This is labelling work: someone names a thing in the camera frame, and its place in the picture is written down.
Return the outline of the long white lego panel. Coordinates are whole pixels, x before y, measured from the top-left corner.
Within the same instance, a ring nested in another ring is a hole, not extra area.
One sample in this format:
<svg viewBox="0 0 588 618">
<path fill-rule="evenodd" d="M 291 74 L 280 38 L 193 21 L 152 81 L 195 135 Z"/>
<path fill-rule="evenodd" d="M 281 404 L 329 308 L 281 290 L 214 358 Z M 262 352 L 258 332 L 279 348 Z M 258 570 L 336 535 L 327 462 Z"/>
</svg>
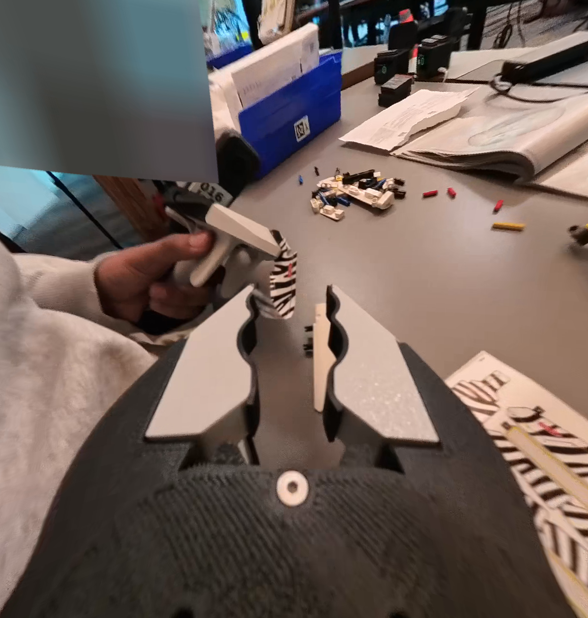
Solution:
<svg viewBox="0 0 588 618">
<path fill-rule="evenodd" d="M 327 379 L 335 356 L 329 347 L 330 321 L 327 305 L 316 304 L 313 324 L 305 326 L 306 342 L 303 350 L 313 360 L 313 407 L 322 413 L 327 392 Z"/>
</svg>

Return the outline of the zebra sticker sheet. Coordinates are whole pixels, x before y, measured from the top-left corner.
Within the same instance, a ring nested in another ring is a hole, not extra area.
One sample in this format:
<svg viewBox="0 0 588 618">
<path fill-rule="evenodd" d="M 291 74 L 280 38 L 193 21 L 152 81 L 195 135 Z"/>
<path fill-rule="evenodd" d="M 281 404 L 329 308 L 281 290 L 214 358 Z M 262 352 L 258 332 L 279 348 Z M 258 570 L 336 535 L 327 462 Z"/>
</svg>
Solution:
<svg viewBox="0 0 588 618">
<path fill-rule="evenodd" d="M 508 464 L 558 583 L 588 617 L 588 420 L 486 351 L 446 384 Z"/>
</svg>

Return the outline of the stack of white papers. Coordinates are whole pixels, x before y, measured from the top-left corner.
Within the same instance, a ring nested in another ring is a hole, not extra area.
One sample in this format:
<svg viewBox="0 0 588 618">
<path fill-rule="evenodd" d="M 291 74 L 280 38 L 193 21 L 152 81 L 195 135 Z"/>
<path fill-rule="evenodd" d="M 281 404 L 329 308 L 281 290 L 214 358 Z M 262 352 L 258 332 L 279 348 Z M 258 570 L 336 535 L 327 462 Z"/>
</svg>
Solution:
<svg viewBox="0 0 588 618">
<path fill-rule="evenodd" d="M 215 138 L 240 132 L 240 113 L 319 65 L 319 27 L 304 27 L 208 75 Z"/>
</svg>

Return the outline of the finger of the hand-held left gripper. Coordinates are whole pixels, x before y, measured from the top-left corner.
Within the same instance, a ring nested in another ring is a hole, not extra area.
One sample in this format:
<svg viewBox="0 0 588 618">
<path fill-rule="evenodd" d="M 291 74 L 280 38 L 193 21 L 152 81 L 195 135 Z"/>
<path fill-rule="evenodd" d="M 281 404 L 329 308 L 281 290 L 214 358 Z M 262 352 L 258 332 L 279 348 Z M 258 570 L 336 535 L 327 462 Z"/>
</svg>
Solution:
<svg viewBox="0 0 588 618">
<path fill-rule="evenodd" d="M 214 235 L 213 247 L 191 270 L 190 284 L 202 287 L 218 267 L 224 267 L 238 247 L 252 249 L 264 259 L 280 255 L 279 243 L 272 232 L 257 222 L 219 204 L 192 205 L 190 220 Z"/>
<path fill-rule="evenodd" d="M 219 297 L 229 300 L 250 285 L 259 265 L 274 261 L 274 255 L 252 247 L 235 247 L 224 264 Z"/>
</svg>

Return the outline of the white toy panel assembly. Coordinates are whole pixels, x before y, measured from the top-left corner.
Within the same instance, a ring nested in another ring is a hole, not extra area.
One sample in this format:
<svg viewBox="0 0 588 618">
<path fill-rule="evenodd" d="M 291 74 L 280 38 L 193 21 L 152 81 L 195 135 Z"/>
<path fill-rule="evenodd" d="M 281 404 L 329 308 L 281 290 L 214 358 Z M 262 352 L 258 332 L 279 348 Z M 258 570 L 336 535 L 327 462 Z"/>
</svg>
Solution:
<svg viewBox="0 0 588 618">
<path fill-rule="evenodd" d="M 313 214 L 340 222 L 351 205 L 386 211 L 405 198 L 405 182 L 401 179 L 385 177 L 375 169 L 341 173 L 336 168 L 333 176 L 318 179 L 309 203 Z"/>
</svg>

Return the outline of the blue plastic bin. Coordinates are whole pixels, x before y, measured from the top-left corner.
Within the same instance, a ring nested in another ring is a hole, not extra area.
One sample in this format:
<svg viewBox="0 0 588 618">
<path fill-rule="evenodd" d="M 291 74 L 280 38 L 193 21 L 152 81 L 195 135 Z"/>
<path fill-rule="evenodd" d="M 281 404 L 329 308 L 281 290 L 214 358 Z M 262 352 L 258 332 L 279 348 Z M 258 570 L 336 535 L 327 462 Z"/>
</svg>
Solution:
<svg viewBox="0 0 588 618">
<path fill-rule="evenodd" d="M 342 50 L 239 113 L 244 139 L 259 156 L 259 180 L 341 118 Z"/>
</svg>

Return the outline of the person's left forearm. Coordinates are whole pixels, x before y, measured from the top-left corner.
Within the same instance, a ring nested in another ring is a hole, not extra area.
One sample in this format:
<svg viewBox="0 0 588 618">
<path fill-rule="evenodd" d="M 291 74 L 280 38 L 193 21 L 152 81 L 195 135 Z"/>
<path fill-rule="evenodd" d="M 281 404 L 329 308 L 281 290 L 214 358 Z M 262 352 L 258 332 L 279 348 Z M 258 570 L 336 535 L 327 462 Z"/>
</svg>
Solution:
<svg viewBox="0 0 588 618">
<path fill-rule="evenodd" d="M 44 310 L 67 313 L 109 326 L 96 286 L 96 271 L 112 253 L 88 261 L 17 253 L 14 261 L 28 296 Z"/>
</svg>

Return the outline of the person's grey sweatshirt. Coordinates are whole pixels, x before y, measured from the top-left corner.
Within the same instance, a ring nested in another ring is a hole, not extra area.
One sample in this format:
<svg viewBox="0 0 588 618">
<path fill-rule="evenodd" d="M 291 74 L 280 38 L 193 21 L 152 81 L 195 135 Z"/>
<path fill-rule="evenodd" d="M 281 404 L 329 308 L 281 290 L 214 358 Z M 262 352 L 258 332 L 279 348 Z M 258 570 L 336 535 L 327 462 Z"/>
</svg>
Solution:
<svg viewBox="0 0 588 618">
<path fill-rule="evenodd" d="M 156 361 L 128 321 L 38 307 L 14 255 L 0 242 L 0 610 L 84 440 Z"/>
</svg>

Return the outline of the loose printed paper sheet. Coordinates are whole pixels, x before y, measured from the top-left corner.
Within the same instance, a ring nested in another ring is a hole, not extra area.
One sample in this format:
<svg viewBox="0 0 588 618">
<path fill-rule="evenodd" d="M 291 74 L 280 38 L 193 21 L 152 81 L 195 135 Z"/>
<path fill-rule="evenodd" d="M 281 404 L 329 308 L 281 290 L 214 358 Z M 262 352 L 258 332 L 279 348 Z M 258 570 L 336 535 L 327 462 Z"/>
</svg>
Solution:
<svg viewBox="0 0 588 618">
<path fill-rule="evenodd" d="M 455 118 L 479 88 L 462 91 L 422 89 L 395 103 L 339 138 L 344 144 L 392 152 L 424 130 Z"/>
</svg>

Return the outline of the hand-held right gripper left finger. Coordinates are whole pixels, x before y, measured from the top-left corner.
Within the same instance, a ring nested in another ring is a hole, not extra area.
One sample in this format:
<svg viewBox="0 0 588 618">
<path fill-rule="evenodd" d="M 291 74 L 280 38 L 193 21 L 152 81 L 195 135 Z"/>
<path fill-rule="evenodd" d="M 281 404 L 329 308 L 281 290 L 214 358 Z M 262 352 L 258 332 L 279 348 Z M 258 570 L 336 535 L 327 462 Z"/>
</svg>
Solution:
<svg viewBox="0 0 588 618">
<path fill-rule="evenodd" d="M 246 286 L 190 334 L 148 423 L 147 441 L 193 443 L 208 456 L 232 444 L 247 464 L 258 464 L 255 292 Z"/>
</svg>

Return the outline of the black power strip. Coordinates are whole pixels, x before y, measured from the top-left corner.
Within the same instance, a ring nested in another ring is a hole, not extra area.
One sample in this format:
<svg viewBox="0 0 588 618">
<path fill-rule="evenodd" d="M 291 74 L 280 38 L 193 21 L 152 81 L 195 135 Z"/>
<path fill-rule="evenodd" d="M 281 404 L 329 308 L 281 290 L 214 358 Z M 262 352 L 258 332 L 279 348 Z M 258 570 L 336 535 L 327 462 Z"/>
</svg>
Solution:
<svg viewBox="0 0 588 618">
<path fill-rule="evenodd" d="M 511 85 L 533 83 L 588 61 L 588 31 L 575 32 L 506 60 L 497 79 Z"/>
</svg>

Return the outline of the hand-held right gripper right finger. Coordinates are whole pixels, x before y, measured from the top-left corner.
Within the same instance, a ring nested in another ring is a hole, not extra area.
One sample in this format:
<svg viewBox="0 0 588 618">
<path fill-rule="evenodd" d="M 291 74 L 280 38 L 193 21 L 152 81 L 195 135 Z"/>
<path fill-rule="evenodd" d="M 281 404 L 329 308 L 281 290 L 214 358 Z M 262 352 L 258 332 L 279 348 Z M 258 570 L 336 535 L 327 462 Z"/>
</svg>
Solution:
<svg viewBox="0 0 588 618">
<path fill-rule="evenodd" d="M 323 408 L 328 441 L 440 444 L 396 336 L 337 285 L 326 295 L 335 357 Z"/>
</svg>

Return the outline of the person's left hand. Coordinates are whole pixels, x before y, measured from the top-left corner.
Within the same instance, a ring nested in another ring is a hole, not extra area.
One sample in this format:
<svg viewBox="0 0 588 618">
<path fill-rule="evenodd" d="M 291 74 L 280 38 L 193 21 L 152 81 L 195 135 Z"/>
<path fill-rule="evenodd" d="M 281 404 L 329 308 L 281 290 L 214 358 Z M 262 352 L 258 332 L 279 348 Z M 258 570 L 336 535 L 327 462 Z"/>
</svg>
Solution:
<svg viewBox="0 0 588 618">
<path fill-rule="evenodd" d="M 203 258 L 213 247 L 207 231 L 171 234 L 112 253 L 95 269 L 95 286 L 104 313 L 137 323 L 150 309 L 167 318 L 191 320 L 208 304 L 208 287 L 183 287 L 169 279 L 181 261 Z"/>
</svg>

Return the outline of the open instruction booklet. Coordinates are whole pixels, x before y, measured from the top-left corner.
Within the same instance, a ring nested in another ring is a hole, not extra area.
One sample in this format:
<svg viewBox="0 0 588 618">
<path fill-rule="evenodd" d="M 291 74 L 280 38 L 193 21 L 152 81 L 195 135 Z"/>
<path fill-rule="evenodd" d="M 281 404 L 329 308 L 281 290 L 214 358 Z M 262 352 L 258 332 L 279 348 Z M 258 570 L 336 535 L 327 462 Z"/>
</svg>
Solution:
<svg viewBox="0 0 588 618">
<path fill-rule="evenodd" d="M 588 199 L 588 93 L 554 103 L 490 97 L 393 155 Z"/>
</svg>

